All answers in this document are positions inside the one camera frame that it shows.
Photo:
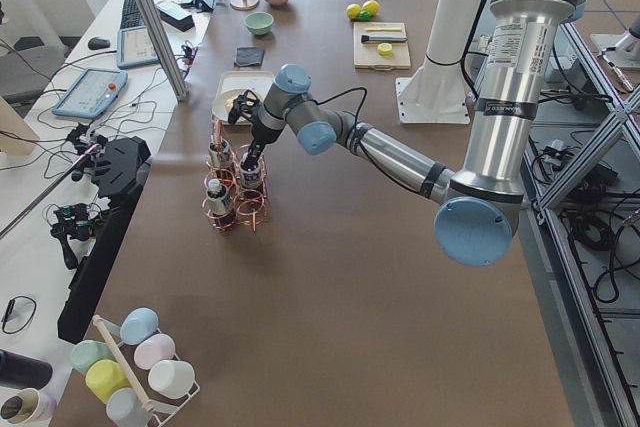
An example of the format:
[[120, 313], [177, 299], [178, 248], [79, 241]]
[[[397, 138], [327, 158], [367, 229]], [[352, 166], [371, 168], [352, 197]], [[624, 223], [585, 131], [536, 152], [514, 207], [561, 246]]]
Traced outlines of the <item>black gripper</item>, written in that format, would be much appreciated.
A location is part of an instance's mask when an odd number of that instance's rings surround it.
[[281, 119], [268, 111], [256, 111], [251, 118], [252, 142], [241, 162], [242, 167], [256, 167], [268, 144], [274, 143], [281, 134]]

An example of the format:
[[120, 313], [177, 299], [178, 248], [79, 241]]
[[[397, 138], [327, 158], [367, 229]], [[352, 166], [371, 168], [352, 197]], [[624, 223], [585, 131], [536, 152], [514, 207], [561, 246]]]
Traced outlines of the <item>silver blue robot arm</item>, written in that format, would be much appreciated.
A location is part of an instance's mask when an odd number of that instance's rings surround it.
[[519, 169], [537, 113], [544, 73], [559, 25], [583, 12], [585, 0], [491, 0], [496, 19], [485, 77], [475, 106], [463, 166], [452, 171], [361, 122], [355, 114], [322, 109], [311, 80], [288, 64], [253, 111], [244, 170], [290, 128], [311, 155], [342, 145], [392, 181], [437, 202], [434, 233], [455, 261], [484, 267], [509, 249], [524, 191]]

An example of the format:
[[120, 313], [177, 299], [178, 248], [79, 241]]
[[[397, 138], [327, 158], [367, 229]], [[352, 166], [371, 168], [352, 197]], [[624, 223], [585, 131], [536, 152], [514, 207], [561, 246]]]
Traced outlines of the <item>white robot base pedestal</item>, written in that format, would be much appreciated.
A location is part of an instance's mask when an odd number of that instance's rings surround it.
[[461, 73], [468, 38], [482, 0], [438, 0], [425, 59], [410, 78], [396, 80], [399, 120], [404, 124], [467, 124]]

